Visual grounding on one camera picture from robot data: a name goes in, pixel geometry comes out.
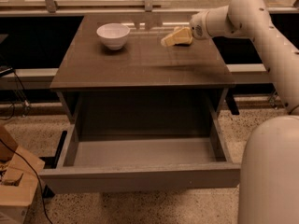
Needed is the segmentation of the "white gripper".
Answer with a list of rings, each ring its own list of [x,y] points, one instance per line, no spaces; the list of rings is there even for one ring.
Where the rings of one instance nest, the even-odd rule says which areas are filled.
[[[190,45],[192,37],[198,40],[209,39],[211,35],[208,33],[206,27],[208,11],[200,11],[194,15],[189,22],[189,27],[176,27],[174,31],[165,36],[161,40],[164,47],[171,47],[175,45]]]

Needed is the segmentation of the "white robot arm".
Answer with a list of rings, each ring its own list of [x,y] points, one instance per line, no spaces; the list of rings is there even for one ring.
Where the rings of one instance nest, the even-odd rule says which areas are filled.
[[[161,40],[165,47],[192,38],[245,37],[256,49],[285,116],[256,127],[244,149],[238,224],[299,224],[299,53],[273,24],[263,0],[231,0],[192,15],[187,28]]]

